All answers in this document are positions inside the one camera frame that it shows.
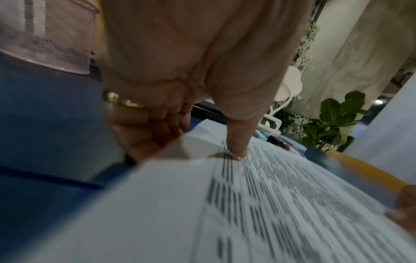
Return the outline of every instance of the table surface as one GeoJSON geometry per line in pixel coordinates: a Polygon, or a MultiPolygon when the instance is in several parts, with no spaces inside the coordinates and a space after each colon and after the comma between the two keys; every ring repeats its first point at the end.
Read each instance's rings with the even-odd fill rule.
{"type": "MultiPolygon", "coordinates": [[[[130,167],[101,115],[101,82],[0,54],[0,263],[65,222],[130,167]]],[[[223,117],[198,108],[204,118],[223,117]]],[[[308,147],[306,156],[388,207],[394,196],[308,147]]]]}

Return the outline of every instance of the paper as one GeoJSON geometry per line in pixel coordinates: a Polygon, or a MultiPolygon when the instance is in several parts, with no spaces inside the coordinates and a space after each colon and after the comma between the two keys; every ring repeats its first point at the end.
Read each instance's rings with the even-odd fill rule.
{"type": "Polygon", "coordinates": [[[255,138],[233,160],[225,134],[202,122],[13,262],[416,262],[375,200],[255,138]]]}

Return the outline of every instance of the metal mesh container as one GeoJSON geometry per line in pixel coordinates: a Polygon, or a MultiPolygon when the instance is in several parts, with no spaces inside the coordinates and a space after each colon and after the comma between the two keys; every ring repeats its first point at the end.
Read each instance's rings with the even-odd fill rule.
{"type": "Polygon", "coordinates": [[[89,74],[96,5],[88,0],[1,0],[0,52],[89,74]]]}

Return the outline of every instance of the yellow chair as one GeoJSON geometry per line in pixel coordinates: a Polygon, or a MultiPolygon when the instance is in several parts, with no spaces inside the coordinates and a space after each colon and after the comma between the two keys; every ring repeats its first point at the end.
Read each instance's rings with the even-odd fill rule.
{"type": "Polygon", "coordinates": [[[337,151],[327,151],[326,155],[337,159],[343,167],[351,168],[359,175],[371,180],[373,183],[382,186],[390,191],[399,192],[407,184],[391,174],[382,171],[368,163],[345,155],[337,151]]]}

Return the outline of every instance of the concrete column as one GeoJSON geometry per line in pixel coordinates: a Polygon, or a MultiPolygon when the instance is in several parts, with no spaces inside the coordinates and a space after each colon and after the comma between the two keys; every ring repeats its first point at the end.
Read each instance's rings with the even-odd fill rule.
{"type": "MultiPolygon", "coordinates": [[[[329,97],[343,101],[345,94],[353,90],[366,94],[364,107],[369,108],[416,46],[415,10],[414,0],[371,0],[330,66],[317,65],[323,59],[315,60],[311,49],[314,70],[305,73],[301,93],[304,98],[292,110],[318,117],[321,101],[329,97]]],[[[337,18],[328,23],[335,27],[337,18]]],[[[324,30],[317,36],[328,35],[324,30]]],[[[325,49],[318,54],[325,55],[325,49]]]]}

